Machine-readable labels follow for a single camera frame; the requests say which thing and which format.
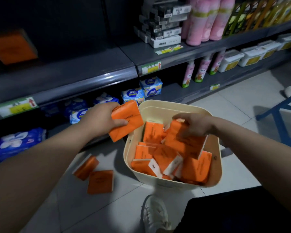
black pants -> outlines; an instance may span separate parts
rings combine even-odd
[[[263,187],[191,199],[174,233],[291,232],[291,213]]]

hand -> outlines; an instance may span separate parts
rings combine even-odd
[[[78,125],[88,131],[92,138],[104,135],[114,127],[125,126],[128,124],[125,119],[111,118],[112,110],[117,106],[117,102],[97,104],[86,112]]]
[[[173,119],[184,119],[189,128],[181,136],[207,136],[213,133],[215,117],[198,113],[179,113],[173,116]]]

pink packaged roll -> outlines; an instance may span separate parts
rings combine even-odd
[[[186,43],[190,46],[201,44],[203,31],[208,19],[210,8],[209,0],[198,0],[191,13],[191,24]]]
[[[190,4],[192,6],[191,12],[187,19],[183,22],[182,29],[181,29],[181,39],[186,39],[187,35],[189,34],[190,30],[190,23],[191,23],[191,14],[193,12],[193,8],[196,4],[197,0],[186,0],[186,4]]]
[[[216,19],[214,20],[209,39],[218,41],[222,39],[225,25],[233,11],[235,0],[222,0]]]
[[[210,0],[209,16],[203,31],[202,42],[206,42],[209,40],[212,25],[217,17],[220,8],[220,2],[221,0]]]

left hand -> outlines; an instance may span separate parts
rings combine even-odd
[[[108,133],[115,127],[125,126],[128,124],[125,119],[111,118],[112,110],[117,106],[117,102],[97,104],[86,112],[78,125],[88,131],[92,139]]]

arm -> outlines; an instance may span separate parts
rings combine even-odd
[[[213,134],[234,152],[256,179],[291,212],[291,147],[227,120],[181,113],[190,124],[183,136]]]
[[[0,164],[0,232],[18,233],[83,146],[126,120],[112,120],[116,102],[95,105],[78,124]]]

